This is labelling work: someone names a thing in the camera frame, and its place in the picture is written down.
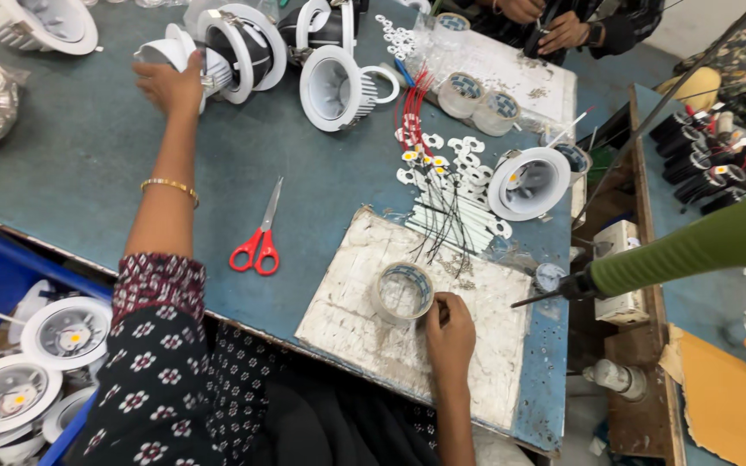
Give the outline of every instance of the gold bangle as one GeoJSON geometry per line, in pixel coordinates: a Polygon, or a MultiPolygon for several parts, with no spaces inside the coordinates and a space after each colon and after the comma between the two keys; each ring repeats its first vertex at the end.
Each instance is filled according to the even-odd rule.
{"type": "Polygon", "coordinates": [[[201,200],[197,197],[197,193],[195,192],[195,190],[190,189],[189,186],[186,186],[183,183],[173,182],[172,180],[167,180],[166,178],[149,178],[148,180],[142,182],[142,184],[140,185],[140,191],[145,192],[146,186],[150,184],[164,184],[166,186],[176,187],[195,200],[195,208],[201,205],[201,200]]]}

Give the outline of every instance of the screwdriver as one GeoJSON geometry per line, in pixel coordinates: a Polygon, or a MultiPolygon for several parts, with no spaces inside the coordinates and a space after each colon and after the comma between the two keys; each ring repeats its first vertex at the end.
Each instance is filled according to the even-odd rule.
{"type": "Polygon", "coordinates": [[[714,270],[746,267],[746,201],[715,211],[663,238],[603,259],[560,279],[556,290],[515,302],[562,296],[606,299],[714,270]]]}

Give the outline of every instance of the red-handled tool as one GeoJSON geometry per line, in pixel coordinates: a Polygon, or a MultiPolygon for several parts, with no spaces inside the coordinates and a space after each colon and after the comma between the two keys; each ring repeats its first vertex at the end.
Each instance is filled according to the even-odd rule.
{"type": "Polygon", "coordinates": [[[255,271],[264,276],[274,274],[275,270],[278,269],[278,251],[275,250],[275,246],[272,244],[271,228],[272,219],[275,217],[275,207],[278,206],[278,196],[281,194],[281,183],[283,181],[284,177],[279,176],[278,183],[275,184],[275,189],[272,191],[272,196],[269,198],[269,205],[267,206],[266,213],[264,213],[264,221],[261,223],[261,226],[255,230],[255,234],[249,238],[249,240],[243,243],[243,245],[238,246],[234,251],[232,251],[232,255],[229,256],[229,266],[232,269],[237,270],[238,272],[243,272],[244,270],[254,266],[255,271]],[[264,237],[264,244],[260,247],[258,258],[253,262],[252,259],[255,257],[255,251],[258,250],[262,236],[264,237]],[[246,264],[235,265],[234,257],[240,253],[245,253],[248,256],[246,264]],[[270,257],[275,262],[272,270],[264,270],[261,268],[261,263],[264,261],[265,257],[270,257]]]}

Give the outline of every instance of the blue workbench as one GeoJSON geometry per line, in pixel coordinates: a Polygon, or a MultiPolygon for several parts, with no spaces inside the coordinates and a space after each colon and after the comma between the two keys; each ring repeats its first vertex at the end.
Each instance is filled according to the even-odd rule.
{"type": "MultiPolygon", "coordinates": [[[[285,15],[303,0],[293,0],[285,15]]],[[[20,52],[0,44],[0,62],[31,71],[16,126],[0,143],[0,223],[104,270],[116,270],[149,177],[164,121],[134,87],[132,53],[181,22],[184,8],[142,9],[100,2],[90,10],[104,51],[87,57],[20,52]]],[[[412,28],[415,12],[397,3],[370,3],[362,15],[360,66],[390,62],[381,26],[412,28]]],[[[377,107],[356,127],[321,132],[307,120],[298,96],[298,71],[243,105],[210,101],[197,138],[195,257],[205,263],[206,307],[223,318],[291,346],[310,298],[361,204],[377,211],[409,211],[413,195],[395,177],[404,166],[393,138],[393,104],[377,107]],[[278,175],[284,176],[273,223],[280,267],[271,277],[239,274],[230,252],[260,224],[278,175]]],[[[446,139],[476,136],[482,155],[536,144],[530,133],[488,137],[426,107],[423,128],[446,139]]],[[[569,269],[569,194],[550,212],[554,220],[514,224],[514,238],[534,259],[569,269]]],[[[565,407],[568,309],[534,306],[525,339],[521,393],[507,433],[549,454],[559,451],[565,407]],[[545,317],[538,309],[555,317],[545,317]]],[[[341,365],[341,361],[332,361],[341,365]]]]}
{"type": "MultiPolygon", "coordinates": [[[[646,87],[636,85],[635,101],[638,119],[644,121],[649,112],[661,101],[661,96],[646,87]]],[[[654,121],[659,123],[672,112],[683,109],[684,105],[680,102],[669,101],[654,121]]],[[[647,133],[654,127],[655,123],[650,124],[647,133]]],[[[646,160],[651,223],[655,237],[661,238],[701,218],[698,206],[704,202],[698,202],[684,214],[680,213],[681,203],[672,196],[675,189],[661,178],[664,159],[658,155],[655,150],[656,143],[647,133],[643,134],[642,144],[646,160]]],[[[664,283],[661,292],[668,322],[746,362],[746,349],[733,346],[724,336],[727,324],[741,318],[746,309],[746,276],[742,275],[741,269],[721,270],[674,280],[664,283]]],[[[695,446],[686,429],[683,431],[688,464],[731,464],[695,446]]]]}

